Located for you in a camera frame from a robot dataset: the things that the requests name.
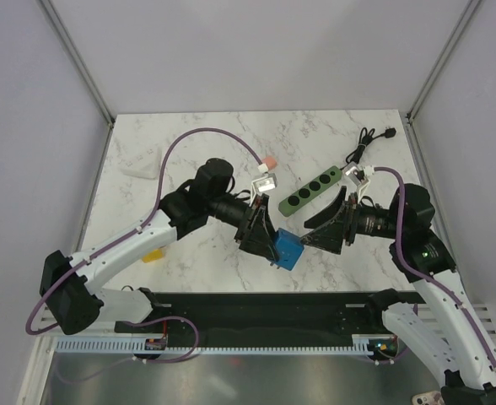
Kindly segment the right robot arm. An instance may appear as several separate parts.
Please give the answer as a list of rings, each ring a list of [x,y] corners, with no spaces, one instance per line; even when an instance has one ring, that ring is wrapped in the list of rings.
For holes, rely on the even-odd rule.
[[[436,334],[393,289],[369,297],[366,326],[394,333],[440,386],[447,404],[496,404],[496,345],[466,295],[456,263],[432,231],[434,206],[422,186],[396,189],[388,208],[366,205],[342,188],[307,219],[303,245],[339,254],[356,236],[387,238],[391,259],[437,321]]]

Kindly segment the blue cube socket adapter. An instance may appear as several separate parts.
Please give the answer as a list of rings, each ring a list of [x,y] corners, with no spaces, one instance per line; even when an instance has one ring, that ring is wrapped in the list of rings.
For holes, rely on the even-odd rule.
[[[274,245],[278,259],[271,261],[271,264],[292,271],[304,251],[300,238],[285,229],[278,229]]]

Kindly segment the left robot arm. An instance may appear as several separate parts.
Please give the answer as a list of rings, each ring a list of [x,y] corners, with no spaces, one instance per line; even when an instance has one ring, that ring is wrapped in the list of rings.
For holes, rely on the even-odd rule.
[[[130,230],[71,256],[52,252],[45,259],[39,293],[57,327],[74,335],[92,325],[105,309],[101,287],[152,250],[205,226],[209,218],[234,227],[234,239],[242,251],[277,262],[277,232],[266,194],[277,181],[265,165],[259,170],[251,182],[249,199],[243,199],[228,190],[234,179],[232,165],[224,159],[209,159],[194,178],[159,198],[148,217],[139,219]]]

